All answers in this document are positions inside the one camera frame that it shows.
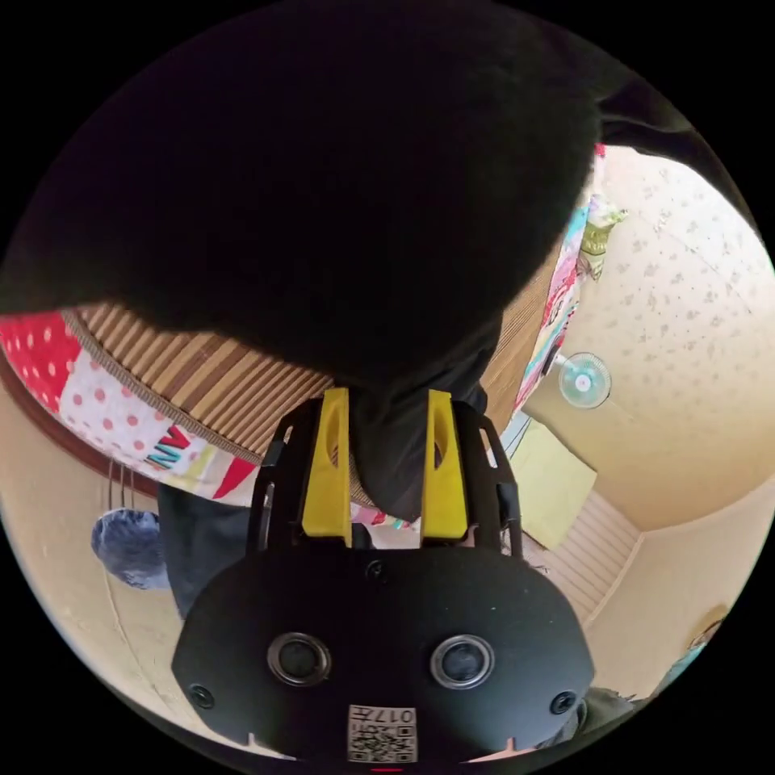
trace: yellow paper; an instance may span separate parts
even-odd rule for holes
[[[597,473],[536,420],[530,420],[511,456],[511,470],[519,487],[522,529],[554,549],[568,535]]]

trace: wall fan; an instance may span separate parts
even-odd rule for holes
[[[559,391],[577,409],[595,409],[611,393],[611,373],[592,353],[576,353],[565,358],[558,347],[550,353],[547,365],[545,373],[554,365],[559,367]]]

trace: patterned wallpaper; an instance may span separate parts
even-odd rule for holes
[[[775,471],[775,274],[743,219],[682,165],[609,148],[602,190],[630,215],[599,283],[581,289],[563,353],[601,357],[611,397],[573,409],[554,370],[526,411],[650,530],[721,509]]]

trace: blue fuzzy object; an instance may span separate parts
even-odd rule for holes
[[[150,511],[113,509],[97,520],[91,548],[105,569],[134,589],[169,589],[159,518]]]

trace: camera lens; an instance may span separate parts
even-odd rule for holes
[[[495,655],[476,635],[456,635],[440,643],[430,658],[430,671],[446,689],[472,689],[487,680]]]
[[[329,650],[317,638],[288,632],[272,641],[267,652],[272,673],[291,686],[313,686],[331,669]]]

